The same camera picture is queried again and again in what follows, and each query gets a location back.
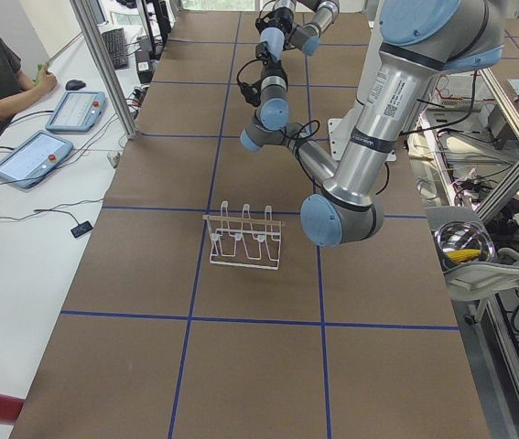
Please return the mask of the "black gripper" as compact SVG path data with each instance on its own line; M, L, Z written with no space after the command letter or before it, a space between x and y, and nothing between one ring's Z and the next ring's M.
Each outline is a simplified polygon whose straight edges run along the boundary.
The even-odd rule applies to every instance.
M295 5L275 5L271 12L260 14L255 20L255 27L259 35L266 27L277 27L285 34L285 45L292 32L295 10Z
M269 86L277 86L287 90L287 74L281 60L275 60L269 53L260 57L262 62L259 90L263 91Z

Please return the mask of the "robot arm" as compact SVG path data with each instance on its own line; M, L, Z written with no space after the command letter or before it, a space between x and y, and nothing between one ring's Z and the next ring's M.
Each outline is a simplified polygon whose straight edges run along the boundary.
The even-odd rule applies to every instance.
M384 213L373 184L416 102L442 73L495 65L503 54L507 4L504 1L386 1L375 27L380 66L352 127L340 160L333 160L308 134L288 120L287 75L281 63L289 48L312 55L340 12L336 1L311 1L313 18L294 19L296 3L279 1L256 26L255 49L263 70L246 93L254 115L241 133L242 145L286 147L320 188L306 198L300 221L319 246L337 246L372 237Z
M295 22L297 1L275 1L273 9L255 20L260 43L265 44L273 60L280 60L285 50L297 48L312 56L319 47L324 32L334 23L340 13L339 1L300 1L314 12L304 25Z

